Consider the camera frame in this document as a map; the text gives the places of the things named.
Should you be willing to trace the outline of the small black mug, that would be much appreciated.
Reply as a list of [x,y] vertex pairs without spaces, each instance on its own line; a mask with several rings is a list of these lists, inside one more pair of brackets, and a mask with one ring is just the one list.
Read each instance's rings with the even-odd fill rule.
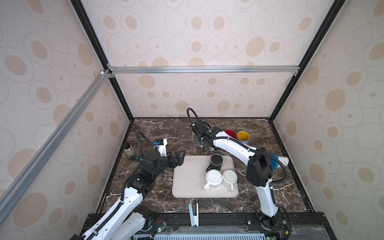
[[206,172],[208,172],[210,170],[221,171],[223,162],[224,162],[224,158],[221,155],[219,155],[219,154],[211,155],[210,164],[207,167]]

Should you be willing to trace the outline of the blue butterfly mug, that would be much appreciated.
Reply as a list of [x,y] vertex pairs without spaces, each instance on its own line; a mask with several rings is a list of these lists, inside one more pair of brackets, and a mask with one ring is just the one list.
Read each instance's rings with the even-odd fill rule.
[[249,141],[251,139],[251,136],[249,133],[245,132],[245,131],[240,131],[237,133],[237,139],[242,142],[243,144],[245,145],[248,145],[249,144]]

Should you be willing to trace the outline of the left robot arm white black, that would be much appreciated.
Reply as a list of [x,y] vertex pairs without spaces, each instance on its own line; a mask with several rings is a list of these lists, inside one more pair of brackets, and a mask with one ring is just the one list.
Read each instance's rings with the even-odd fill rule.
[[151,211],[138,208],[156,184],[156,178],[169,168],[184,163],[185,150],[167,152],[167,139],[151,142],[137,130],[140,164],[122,185],[120,198],[96,224],[72,240],[129,240],[144,227],[151,228],[147,218]]

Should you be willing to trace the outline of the plain white mug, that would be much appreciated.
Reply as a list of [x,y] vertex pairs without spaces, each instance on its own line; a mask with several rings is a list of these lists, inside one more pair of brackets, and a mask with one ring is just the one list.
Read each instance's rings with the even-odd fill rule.
[[235,191],[235,185],[237,183],[238,176],[235,171],[233,170],[225,170],[223,172],[223,181],[222,185],[226,190],[229,190],[230,192]]

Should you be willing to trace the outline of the white ribbed-base mug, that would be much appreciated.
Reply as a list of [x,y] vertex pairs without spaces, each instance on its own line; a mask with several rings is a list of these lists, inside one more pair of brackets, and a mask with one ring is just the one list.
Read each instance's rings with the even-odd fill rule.
[[222,184],[223,175],[220,171],[212,169],[206,173],[206,185],[204,190],[208,191],[209,189],[215,189]]

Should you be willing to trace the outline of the black skull mug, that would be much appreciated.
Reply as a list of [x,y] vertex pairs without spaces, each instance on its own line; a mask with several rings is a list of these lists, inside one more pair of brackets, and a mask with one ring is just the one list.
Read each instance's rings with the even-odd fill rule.
[[234,139],[237,139],[237,134],[235,131],[233,130],[224,130],[224,132],[229,135],[230,137],[234,138]]

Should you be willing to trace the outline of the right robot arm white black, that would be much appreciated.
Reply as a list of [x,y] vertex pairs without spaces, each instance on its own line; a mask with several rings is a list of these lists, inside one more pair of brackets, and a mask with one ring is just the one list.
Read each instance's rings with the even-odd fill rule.
[[284,220],[282,207],[276,203],[273,185],[284,182],[288,177],[287,157],[275,156],[265,148],[251,147],[229,136],[222,129],[211,126],[199,118],[192,108],[187,108],[187,116],[194,137],[203,146],[222,149],[235,156],[247,166],[247,180],[256,187],[261,203],[258,213],[260,224],[266,230],[272,230]]

